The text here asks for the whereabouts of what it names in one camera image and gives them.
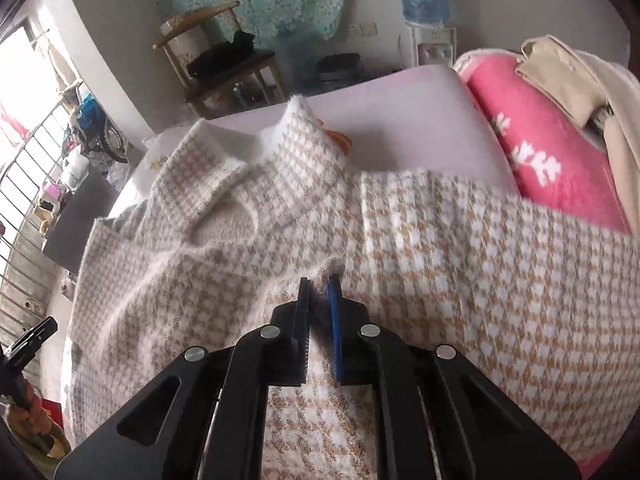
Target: sweater collar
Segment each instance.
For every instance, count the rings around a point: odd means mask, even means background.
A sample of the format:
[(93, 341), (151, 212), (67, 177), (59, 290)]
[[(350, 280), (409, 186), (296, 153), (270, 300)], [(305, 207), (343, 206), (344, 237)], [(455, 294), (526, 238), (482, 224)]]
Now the sweater collar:
[(293, 97), (274, 127), (273, 145), (253, 162), (228, 154), (199, 121), (154, 182), (156, 200), (184, 237), (227, 193), (251, 214), (257, 230), (283, 226), (320, 202), (344, 174), (347, 158)]

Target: wooden chair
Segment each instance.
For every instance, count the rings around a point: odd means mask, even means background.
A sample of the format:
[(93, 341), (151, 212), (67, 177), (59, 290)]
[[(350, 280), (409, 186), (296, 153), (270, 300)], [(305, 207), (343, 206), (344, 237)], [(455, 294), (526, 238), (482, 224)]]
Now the wooden chair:
[(280, 98), (283, 101), (286, 101), (287, 99), (287, 91), (282, 84), (280, 72), (276, 64), (275, 52), (273, 50), (256, 49), (254, 53), (251, 54), (251, 56), (248, 59), (244, 60), (242, 63), (230, 67), (229, 69), (217, 74), (215, 77), (206, 82), (199, 83), (187, 76), (184, 68), (172, 52), (171, 48), (168, 46), (168, 43), (172, 39), (177, 38), (188, 30), (197, 27), (206, 20), (215, 18), (217, 15), (223, 12), (228, 13), (232, 20), (232, 23), (234, 24), (235, 30), (242, 30), (242, 28), (240, 27), (240, 23), (238, 23), (238, 18), (236, 18), (236, 14), (234, 13), (234, 9), (239, 5), (240, 2), (236, 0), (233, 2), (227, 2), (226, 4), (223, 4), (219, 7), (203, 7), (201, 9), (190, 12), (182, 20), (180, 20), (180, 22), (175, 24), (173, 30), (169, 34), (163, 35), (162, 41), (154, 45), (155, 50), (162, 48), (165, 54), (167, 54), (171, 65), (174, 67), (175, 73), (178, 75), (180, 83), (184, 87), (185, 101), (189, 104), (196, 115), (204, 117), (206, 119), (210, 119), (212, 117), (211, 111), (204, 104), (205, 99), (213, 94), (217, 94), (219, 92), (223, 92), (225, 90), (233, 88), (236, 83), (247, 79), (251, 74), (254, 74), (255, 78), (258, 80), (258, 85), (260, 86), (260, 90), (262, 90), (262, 93), (264, 94), (267, 104), (271, 104), (271, 99), (267, 91), (267, 85), (265, 84), (264, 79), (260, 74), (260, 70), (266, 67), (271, 70), (271, 75), (273, 75), (273, 80), (276, 83), (276, 88), (278, 89)]

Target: metal window bars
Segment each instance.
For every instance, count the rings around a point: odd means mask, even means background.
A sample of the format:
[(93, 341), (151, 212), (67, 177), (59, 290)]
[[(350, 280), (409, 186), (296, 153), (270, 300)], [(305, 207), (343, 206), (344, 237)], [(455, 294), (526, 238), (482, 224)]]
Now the metal window bars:
[[(62, 100), (16, 147), (0, 171), (0, 344), (18, 339), (46, 314), (58, 266), (42, 253), (41, 220), (33, 214), (42, 183), (62, 173), (62, 144), (69, 115)], [(26, 377), (38, 388), (36, 358)]]

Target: red object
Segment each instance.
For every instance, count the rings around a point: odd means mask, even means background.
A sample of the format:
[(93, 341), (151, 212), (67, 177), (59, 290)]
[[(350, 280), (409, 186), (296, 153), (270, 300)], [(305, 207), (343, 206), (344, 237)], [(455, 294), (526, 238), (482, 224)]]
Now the red object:
[(630, 234), (609, 159), (550, 99), (516, 73), (509, 54), (479, 56), (462, 77), (494, 126), (523, 197)]
[[(7, 111), (4, 109), (4, 106), (2, 106), (2, 103), (0, 103), (0, 123), (4, 123), (5, 125), (10, 126), (11, 129), (16, 134), (18, 134), (18, 136), (22, 140), (26, 140), (27, 136), (29, 135), (29, 131), (27, 130), (27, 128), (22, 126), (16, 118), (9, 115)], [(6, 128), (4, 127), (2, 128), (2, 130), (4, 131), (4, 134), (7, 136), (9, 141), (15, 145), (16, 139), (14, 136), (11, 135), (11, 132), (7, 133)]]
[(582, 473), (582, 478), (586, 480), (592, 474), (594, 474), (598, 470), (598, 468), (606, 462), (610, 454), (611, 453), (609, 451), (605, 451), (594, 456), (590, 460), (578, 462), (578, 467), (580, 468), (580, 472)]
[(53, 420), (57, 425), (64, 430), (64, 426), (62, 425), (62, 405), (59, 402), (53, 402), (53, 400), (42, 399), (42, 408), (47, 415)]

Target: black cloth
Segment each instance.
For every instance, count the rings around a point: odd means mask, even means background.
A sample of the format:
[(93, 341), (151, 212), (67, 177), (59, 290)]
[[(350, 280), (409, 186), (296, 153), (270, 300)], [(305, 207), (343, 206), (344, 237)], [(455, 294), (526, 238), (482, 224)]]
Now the black cloth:
[(234, 42), (223, 41), (204, 51), (187, 65), (187, 72), (197, 81), (210, 80), (217, 74), (241, 64), (254, 52), (254, 35), (236, 30)]

